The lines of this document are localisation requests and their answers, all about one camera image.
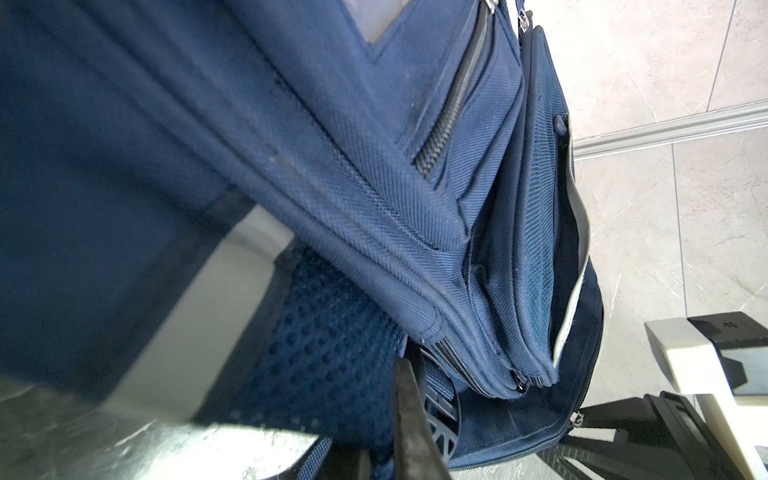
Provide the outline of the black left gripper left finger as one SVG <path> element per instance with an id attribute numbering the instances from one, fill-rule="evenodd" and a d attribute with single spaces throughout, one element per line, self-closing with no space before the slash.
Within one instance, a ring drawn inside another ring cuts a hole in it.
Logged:
<path id="1" fill-rule="evenodd" d="M 316 473 L 315 480 L 370 480 L 372 464 L 368 450 L 351 446 L 331 446 Z"/>

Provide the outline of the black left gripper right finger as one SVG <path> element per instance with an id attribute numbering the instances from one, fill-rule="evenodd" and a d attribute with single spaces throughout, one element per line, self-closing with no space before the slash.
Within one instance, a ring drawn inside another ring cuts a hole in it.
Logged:
<path id="1" fill-rule="evenodd" d="M 411 363 L 395 364 L 394 478 L 443 479 L 451 476 L 432 439 Z"/>

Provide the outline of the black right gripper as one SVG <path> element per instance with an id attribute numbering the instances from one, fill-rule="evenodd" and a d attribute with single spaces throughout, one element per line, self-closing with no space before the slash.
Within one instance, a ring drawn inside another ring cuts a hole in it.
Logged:
<path id="1" fill-rule="evenodd" d="M 663 391 L 580 409 L 575 429 L 612 430 L 613 439 L 568 434 L 537 457 L 563 479 L 742 479 L 690 401 Z"/>

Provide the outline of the navy blue student backpack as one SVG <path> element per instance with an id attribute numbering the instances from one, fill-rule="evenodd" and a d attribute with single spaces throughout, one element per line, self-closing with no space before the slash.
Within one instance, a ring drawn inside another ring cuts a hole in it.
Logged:
<path id="1" fill-rule="evenodd" d="M 1 373 L 375 479 L 573 426 L 604 310 L 520 1 L 5 1 Z"/>

